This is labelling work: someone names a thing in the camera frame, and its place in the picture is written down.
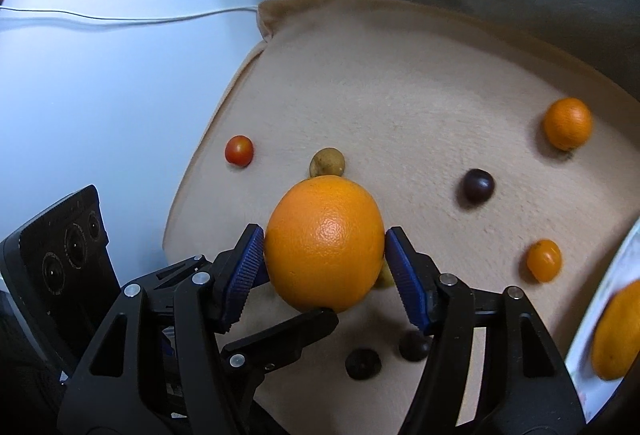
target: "dark berry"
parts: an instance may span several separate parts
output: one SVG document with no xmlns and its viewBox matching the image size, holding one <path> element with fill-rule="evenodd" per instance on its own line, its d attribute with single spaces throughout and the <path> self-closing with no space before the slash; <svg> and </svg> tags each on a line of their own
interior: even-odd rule
<svg viewBox="0 0 640 435">
<path fill-rule="evenodd" d="M 371 379 L 382 370 L 382 362 L 376 351 L 371 349 L 356 349 L 347 356 L 344 368 L 349 377 L 356 381 Z"/>
<path fill-rule="evenodd" d="M 430 349 L 431 338 L 417 330 L 405 332 L 398 343 L 398 351 L 402 358 L 412 363 L 425 359 Z"/>
<path fill-rule="evenodd" d="M 474 168 L 466 172 L 462 181 L 466 199 L 472 204 L 487 202 L 494 194 L 495 180 L 490 173 Z"/>
</svg>

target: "white surface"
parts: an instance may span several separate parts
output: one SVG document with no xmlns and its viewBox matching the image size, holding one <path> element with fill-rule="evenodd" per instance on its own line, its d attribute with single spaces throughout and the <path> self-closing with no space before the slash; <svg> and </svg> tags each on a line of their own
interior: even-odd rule
<svg viewBox="0 0 640 435">
<path fill-rule="evenodd" d="M 4 0 L 165 17 L 261 0 Z M 180 179 L 229 79 L 260 39 L 255 15 L 153 26 L 0 12 L 0 238 L 95 184 L 121 283 L 163 266 Z"/>
<path fill-rule="evenodd" d="M 640 279 L 640 220 L 631 229 L 607 269 L 566 356 L 565 364 L 574 380 L 587 421 L 597 414 L 622 381 L 603 381 L 593 373 L 591 337 L 609 300 L 637 279 Z"/>
</svg>

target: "silver bolt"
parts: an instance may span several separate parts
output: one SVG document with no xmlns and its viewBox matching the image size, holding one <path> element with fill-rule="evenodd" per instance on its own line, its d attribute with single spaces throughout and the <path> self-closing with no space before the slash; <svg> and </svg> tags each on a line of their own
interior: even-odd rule
<svg viewBox="0 0 640 435">
<path fill-rule="evenodd" d="M 245 358 L 242 354 L 234 354 L 229 358 L 229 365 L 234 368 L 240 368 L 242 365 L 244 365 L 244 362 Z"/>
<path fill-rule="evenodd" d="M 458 283 L 458 279 L 456 278 L 456 275 L 450 274 L 450 272 L 444 272 L 440 275 L 440 283 L 451 287 Z"/>
<path fill-rule="evenodd" d="M 137 296 L 139 292 L 140 285 L 136 283 L 130 283 L 129 285 L 127 285 L 127 287 L 124 288 L 124 296 L 129 296 L 130 298 Z"/>
<path fill-rule="evenodd" d="M 208 272 L 201 271 L 191 276 L 191 281 L 196 285 L 204 285 L 211 279 Z"/>
<path fill-rule="evenodd" d="M 524 291 L 520 287 L 516 287 L 515 285 L 512 285 L 507 289 L 507 294 L 514 300 L 520 300 L 521 298 L 524 298 Z"/>
</svg>

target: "cherry tomato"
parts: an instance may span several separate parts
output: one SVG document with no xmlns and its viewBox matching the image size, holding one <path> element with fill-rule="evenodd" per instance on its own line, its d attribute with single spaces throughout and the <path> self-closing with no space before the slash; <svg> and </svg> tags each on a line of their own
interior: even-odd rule
<svg viewBox="0 0 640 435">
<path fill-rule="evenodd" d="M 225 159 L 229 164 L 240 168 L 248 166 L 254 158 L 254 143 L 245 136 L 229 139 L 225 148 Z"/>
<path fill-rule="evenodd" d="M 527 253 L 527 267 L 540 283 L 553 280 L 562 269 L 560 248 L 547 238 L 537 241 Z"/>
</svg>

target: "camera lens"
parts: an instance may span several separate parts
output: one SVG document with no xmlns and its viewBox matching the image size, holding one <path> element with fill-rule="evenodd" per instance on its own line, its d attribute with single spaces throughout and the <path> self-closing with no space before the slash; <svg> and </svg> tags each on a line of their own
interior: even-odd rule
<svg viewBox="0 0 640 435">
<path fill-rule="evenodd" d="M 77 224 L 68 228 L 65 234 L 65 251 L 71 265 L 80 268 L 86 259 L 86 244 L 82 229 Z"/>
<path fill-rule="evenodd" d="M 100 221 L 95 212 L 91 212 L 89 215 L 89 236 L 94 240 L 97 240 L 100 236 Z"/>
<path fill-rule="evenodd" d="M 65 287 L 65 270 L 60 259 L 53 253 L 47 253 L 42 261 L 42 277 L 52 294 L 60 294 Z"/>
</svg>

